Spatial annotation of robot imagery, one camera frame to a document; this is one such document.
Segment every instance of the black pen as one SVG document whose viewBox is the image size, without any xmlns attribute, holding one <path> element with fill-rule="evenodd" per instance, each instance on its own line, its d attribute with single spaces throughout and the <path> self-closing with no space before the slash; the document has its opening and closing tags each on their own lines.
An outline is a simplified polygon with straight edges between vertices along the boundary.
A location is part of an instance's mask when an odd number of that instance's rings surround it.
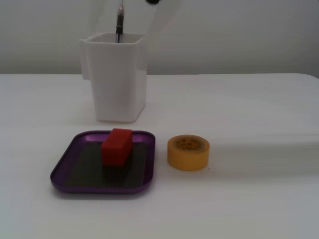
<svg viewBox="0 0 319 239">
<path fill-rule="evenodd" d="M 116 43 L 122 42 L 122 35 L 123 35 L 123 25 L 124 25 L 124 7 L 123 7 L 123 0 L 121 0 L 120 9 L 118 12 L 118 21 L 116 24 Z"/>
</svg>

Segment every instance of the red wooden block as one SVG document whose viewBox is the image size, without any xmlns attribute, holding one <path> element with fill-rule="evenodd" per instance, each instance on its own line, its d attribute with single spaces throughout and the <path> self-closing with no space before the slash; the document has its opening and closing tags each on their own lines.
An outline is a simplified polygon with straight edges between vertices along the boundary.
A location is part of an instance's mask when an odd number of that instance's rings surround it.
<svg viewBox="0 0 319 239">
<path fill-rule="evenodd" d="M 101 145 L 101 158 L 104 166 L 123 166 L 133 147 L 133 134 L 130 129 L 114 128 Z"/>
</svg>

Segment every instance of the purple tray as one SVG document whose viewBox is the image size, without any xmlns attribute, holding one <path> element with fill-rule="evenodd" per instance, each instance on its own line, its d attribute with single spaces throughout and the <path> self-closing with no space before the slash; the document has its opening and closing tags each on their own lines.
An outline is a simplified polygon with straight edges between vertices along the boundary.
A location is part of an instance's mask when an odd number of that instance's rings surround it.
<svg viewBox="0 0 319 239">
<path fill-rule="evenodd" d="M 142 165 L 144 168 L 142 170 L 143 175 L 140 175 L 141 183 L 136 187 L 85 187 L 85 186 L 67 186 L 65 184 L 68 177 L 70 177 L 71 171 L 74 169 L 77 160 L 79 159 L 79 154 L 82 149 L 88 143 L 102 143 L 108 137 L 111 131 L 88 131 L 78 134 L 74 137 L 69 147 L 63 154 L 62 158 L 59 160 L 55 168 L 51 173 L 51 182 L 54 187 L 58 190 L 66 193 L 93 193 L 93 194 L 103 194 L 103 193 L 113 193 L 113 194 L 132 194 L 143 191 L 147 186 L 150 185 L 153 178 L 154 170 L 154 155 L 155 155 L 155 136 L 146 131 L 133 131 L 133 143 L 143 144 L 146 148 L 145 162 Z"/>
</svg>

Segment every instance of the white container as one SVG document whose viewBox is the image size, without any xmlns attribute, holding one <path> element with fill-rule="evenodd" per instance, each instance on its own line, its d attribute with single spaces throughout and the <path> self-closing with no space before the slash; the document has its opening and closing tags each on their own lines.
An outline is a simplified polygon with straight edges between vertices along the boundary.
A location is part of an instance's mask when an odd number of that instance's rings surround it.
<svg viewBox="0 0 319 239">
<path fill-rule="evenodd" d="M 91 80 L 97 120 L 135 121 L 146 103 L 144 34 L 102 33 L 80 41 L 84 79 Z"/>
</svg>

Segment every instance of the masking tape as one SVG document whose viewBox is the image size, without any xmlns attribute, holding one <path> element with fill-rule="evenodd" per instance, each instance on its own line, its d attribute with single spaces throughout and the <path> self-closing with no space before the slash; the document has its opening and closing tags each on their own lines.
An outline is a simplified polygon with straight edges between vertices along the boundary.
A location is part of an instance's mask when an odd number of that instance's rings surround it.
<svg viewBox="0 0 319 239">
<path fill-rule="evenodd" d="M 167 143 L 169 164 L 183 171 L 196 171 L 208 165 L 209 142 L 195 135 L 180 135 Z"/>
</svg>

